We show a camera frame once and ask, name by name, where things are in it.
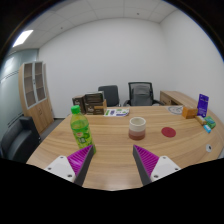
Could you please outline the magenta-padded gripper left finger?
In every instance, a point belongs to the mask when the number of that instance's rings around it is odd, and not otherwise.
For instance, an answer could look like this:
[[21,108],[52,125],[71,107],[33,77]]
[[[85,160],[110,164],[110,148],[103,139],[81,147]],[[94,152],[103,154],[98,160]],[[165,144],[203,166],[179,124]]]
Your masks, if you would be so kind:
[[93,155],[94,149],[90,145],[68,157],[60,155],[45,168],[45,171],[82,186]]

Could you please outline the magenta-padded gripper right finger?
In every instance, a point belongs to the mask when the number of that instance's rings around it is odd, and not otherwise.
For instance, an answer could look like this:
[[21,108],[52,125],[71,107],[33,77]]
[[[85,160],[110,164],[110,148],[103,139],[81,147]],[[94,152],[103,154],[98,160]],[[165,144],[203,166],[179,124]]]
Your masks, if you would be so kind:
[[133,157],[143,185],[148,185],[180,170],[180,167],[169,157],[159,157],[137,145],[133,146]]

